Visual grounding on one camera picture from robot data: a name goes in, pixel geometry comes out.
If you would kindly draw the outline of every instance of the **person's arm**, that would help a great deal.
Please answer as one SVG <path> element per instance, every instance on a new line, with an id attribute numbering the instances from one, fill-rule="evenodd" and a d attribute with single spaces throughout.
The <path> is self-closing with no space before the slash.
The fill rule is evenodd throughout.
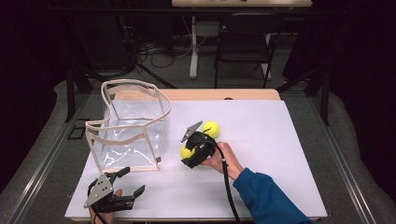
<path id="1" fill-rule="evenodd" d="M 313 223 L 304 215 L 274 182 L 271 176 L 254 174 L 243 168 L 227 143 L 218 143 L 227 162 L 227 171 L 255 223 Z M 215 154 L 202 165 L 223 173 L 222 158 Z"/>
<path id="2" fill-rule="evenodd" d="M 269 175 L 253 173 L 245 168 L 233 186 L 238 190 L 255 223 L 313 223 Z"/>

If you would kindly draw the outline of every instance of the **dark background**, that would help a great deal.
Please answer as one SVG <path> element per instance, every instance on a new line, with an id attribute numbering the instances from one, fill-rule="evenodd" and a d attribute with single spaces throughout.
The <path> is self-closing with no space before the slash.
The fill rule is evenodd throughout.
<path id="1" fill-rule="evenodd" d="M 142 4 L 141 7 L 171 6 L 171 1 L 158 1 L 163 4 L 160 6 L 155 6 L 154 2 L 134 3 Z M 78 1 L 56 3 L 76 4 Z M 108 1 L 96 3 L 109 4 Z M 284 76 L 297 78 L 330 58 L 331 91 L 343 100 L 354 123 L 361 159 L 377 184 L 396 202 L 396 149 L 393 144 L 396 106 L 392 98 L 396 84 L 395 4 L 390 0 L 316 0 L 313 3 L 312 8 L 351 13 L 342 18 L 307 18 Z M 3 190 L 50 116 L 56 101 L 53 88 L 65 80 L 70 55 L 93 69 L 123 69 L 133 64 L 134 58 L 120 42 L 122 33 L 114 17 L 93 19 L 80 15 L 72 18 L 70 26 L 70 21 L 48 20 L 36 1 L 27 0 L 2 2 L 0 15 L 0 65 L 4 88 L 1 102 L 5 102 L 1 123 L 6 124 L 3 131 L 6 136 L 0 149 L 0 190 Z M 98 22 L 100 27 L 91 26 Z M 160 34 L 164 36 L 160 38 L 162 44 L 172 45 L 171 39 L 166 38 L 174 32 L 171 20 L 163 21 L 161 31 L 157 30 L 160 32 L 155 32 L 158 23 L 153 18 L 140 17 L 139 22 L 143 24 L 141 27 L 146 27 L 139 32 L 154 40 Z M 84 33 L 87 27 L 91 30 Z M 107 34 L 106 39 L 100 34 Z"/>

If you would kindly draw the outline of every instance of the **teal jacket sleeve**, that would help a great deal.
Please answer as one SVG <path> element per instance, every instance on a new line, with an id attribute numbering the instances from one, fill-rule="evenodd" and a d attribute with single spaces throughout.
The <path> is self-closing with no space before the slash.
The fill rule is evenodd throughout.
<path id="1" fill-rule="evenodd" d="M 269 175 L 253 173 L 245 168 L 233 186 L 257 224 L 313 224 Z"/>

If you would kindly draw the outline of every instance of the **wooden table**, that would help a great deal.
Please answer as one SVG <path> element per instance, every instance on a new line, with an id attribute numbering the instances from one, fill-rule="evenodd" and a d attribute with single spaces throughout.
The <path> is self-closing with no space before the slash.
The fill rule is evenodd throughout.
<path id="1" fill-rule="evenodd" d="M 279 94 L 272 89 L 165 89 L 161 90 L 170 101 L 189 100 L 280 100 Z M 117 93 L 118 100 L 128 100 L 128 91 Z"/>

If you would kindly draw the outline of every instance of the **tennis ball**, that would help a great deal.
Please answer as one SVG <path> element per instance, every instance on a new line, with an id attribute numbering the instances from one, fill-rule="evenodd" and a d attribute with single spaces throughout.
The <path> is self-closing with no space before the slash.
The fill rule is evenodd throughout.
<path id="1" fill-rule="evenodd" d="M 191 151 L 189 151 L 189 150 L 186 148 L 186 146 L 183 146 L 183 147 L 181 148 L 181 150 L 180 150 L 180 156 L 181 156 L 181 159 L 183 159 L 183 160 L 189 158 L 189 157 L 192 156 L 194 153 L 195 153 L 195 148 L 193 148 Z"/>
<path id="2" fill-rule="evenodd" d="M 219 135 L 220 127 L 215 121 L 208 121 L 202 127 L 202 132 L 208 134 L 212 138 L 216 138 Z"/>

